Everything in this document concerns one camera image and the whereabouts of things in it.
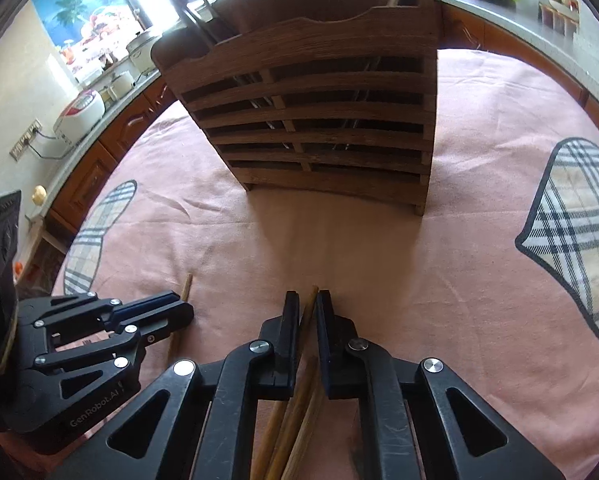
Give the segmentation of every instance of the wall outlet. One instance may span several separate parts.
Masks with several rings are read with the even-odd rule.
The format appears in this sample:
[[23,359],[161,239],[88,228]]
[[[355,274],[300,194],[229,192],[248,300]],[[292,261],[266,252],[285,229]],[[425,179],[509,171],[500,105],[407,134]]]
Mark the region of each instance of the wall outlet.
[[16,160],[16,162],[20,159],[22,153],[24,153],[25,147],[28,146],[33,137],[35,137],[35,134],[41,131],[42,125],[40,124],[40,121],[36,119],[24,132],[22,137],[17,139],[16,144],[11,148],[11,151],[9,152],[11,156]]

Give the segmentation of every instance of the white wall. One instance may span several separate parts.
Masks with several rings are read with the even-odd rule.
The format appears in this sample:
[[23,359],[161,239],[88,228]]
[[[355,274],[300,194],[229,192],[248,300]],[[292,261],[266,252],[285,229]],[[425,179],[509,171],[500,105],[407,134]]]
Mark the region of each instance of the white wall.
[[33,187],[48,184],[58,162],[41,160],[29,148],[16,162],[9,151],[34,119],[43,132],[52,132],[78,90],[29,2],[0,39],[0,192],[22,190],[20,247],[29,227],[24,213],[33,208]]

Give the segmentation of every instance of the wooden rack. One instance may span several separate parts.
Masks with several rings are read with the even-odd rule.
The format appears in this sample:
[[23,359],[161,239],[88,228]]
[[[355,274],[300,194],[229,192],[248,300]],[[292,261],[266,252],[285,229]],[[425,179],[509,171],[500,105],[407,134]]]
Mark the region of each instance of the wooden rack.
[[231,38],[164,78],[246,189],[412,204],[423,214],[437,97],[432,0]]

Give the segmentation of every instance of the kitchen counter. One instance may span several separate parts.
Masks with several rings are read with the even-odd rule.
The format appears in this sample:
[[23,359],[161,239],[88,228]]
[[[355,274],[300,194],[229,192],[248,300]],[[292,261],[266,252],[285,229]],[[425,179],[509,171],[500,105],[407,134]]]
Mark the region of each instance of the kitchen counter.
[[599,101],[599,61],[540,21],[482,0],[438,0],[479,16],[524,40],[557,63]]
[[80,162],[84,154],[90,149],[90,147],[96,142],[99,136],[107,129],[107,127],[113,122],[113,120],[123,111],[136,97],[155,82],[160,77],[160,71],[155,70],[149,75],[141,78],[128,94],[122,99],[115,102],[107,111],[105,111],[103,117],[100,119],[93,129],[84,136],[75,148],[65,157],[62,161],[62,165],[58,168],[57,173],[51,180],[51,183],[46,187],[46,200],[41,206],[35,206],[30,212],[27,212],[26,217],[32,222],[36,223],[40,219],[43,219],[48,213],[49,209],[55,197],[64,186],[64,183],[68,180],[68,177],[73,172],[77,164]]

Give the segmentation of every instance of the metal screw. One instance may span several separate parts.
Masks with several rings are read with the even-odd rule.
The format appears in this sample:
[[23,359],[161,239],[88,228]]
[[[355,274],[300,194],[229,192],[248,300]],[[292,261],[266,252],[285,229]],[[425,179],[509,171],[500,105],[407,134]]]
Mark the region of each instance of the metal screw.
[[173,371],[180,376],[190,375],[195,371],[195,363],[188,359],[183,359],[173,365]]
[[262,341],[261,339],[257,339],[253,341],[248,348],[251,352],[256,354],[263,354],[264,352],[268,352],[268,349],[271,347],[268,341]]
[[348,348],[357,352],[366,350],[369,347],[369,342],[361,337],[355,337],[348,342]]
[[437,372],[441,372],[444,369],[444,363],[442,363],[439,359],[435,357],[429,357],[426,361],[423,362],[423,367],[427,372],[432,374],[436,374]]
[[118,368],[126,368],[129,365],[129,360],[126,357],[118,357],[113,364]]

